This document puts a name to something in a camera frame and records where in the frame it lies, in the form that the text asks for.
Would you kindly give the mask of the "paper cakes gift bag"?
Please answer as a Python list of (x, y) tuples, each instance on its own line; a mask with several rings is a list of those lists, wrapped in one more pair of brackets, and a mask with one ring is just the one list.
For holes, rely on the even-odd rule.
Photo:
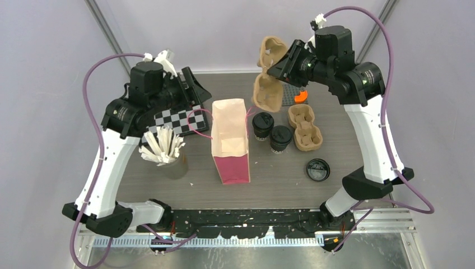
[(209, 111), (211, 134), (204, 135), (189, 123), (193, 132), (211, 140), (211, 155), (222, 184), (250, 182), (248, 116), (244, 99), (215, 100)]

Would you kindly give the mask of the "black plastic cup lid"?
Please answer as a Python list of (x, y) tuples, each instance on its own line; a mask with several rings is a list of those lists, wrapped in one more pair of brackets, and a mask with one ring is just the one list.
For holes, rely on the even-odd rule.
[(253, 117), (252, 125), (260, 131), (270, 130), (274, 126), (274, 118), (267, 112), (260, 112)]

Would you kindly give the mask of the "black paper coffee cup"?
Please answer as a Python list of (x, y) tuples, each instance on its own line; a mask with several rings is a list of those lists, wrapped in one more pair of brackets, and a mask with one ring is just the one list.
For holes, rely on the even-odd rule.
[(260, 112), (253, 117), (252, 126), (255, 138), (264, 141), (274, 127), (274, 118), (267, 112)]

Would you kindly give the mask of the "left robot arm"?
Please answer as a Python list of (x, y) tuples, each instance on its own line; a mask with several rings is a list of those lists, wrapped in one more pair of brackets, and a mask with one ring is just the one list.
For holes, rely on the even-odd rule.
[(184, 110), (211, 98), (189, 67), (174, 75), (157, 62), (139, 62), (125, 84), (126, 94), (105, 109), (100, 127), (100, 146), (88, 180), (74, 201), (63, 206), (64, 216), (90, 231), (118, 238), (129, 228), (151, 225), (159, 232), (171, 227), (171, 207), (156, 199), (146, 202), (117, 201), (125, 168), (155, 115), (165, 110)]

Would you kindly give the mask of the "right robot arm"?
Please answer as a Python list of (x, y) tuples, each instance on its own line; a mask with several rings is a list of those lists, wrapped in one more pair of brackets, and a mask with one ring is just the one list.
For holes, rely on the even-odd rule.
[(386, 147), (393, 145), (386, 116), (381, 113), (385, 84), (380, 68), (371, 62), (356, 63), (352, 33), (344, 26), (317, 29), (314, 41), (296, 39), (268, 74), (296, 87), (317, 82), (328, 87), (343, 105), (354, 127), (363, 166), (345, 176), (342, 187), (321, 207), (320, 224), (334, 230), (342, 215), (357, 202), (385, 197), (414, 172)]

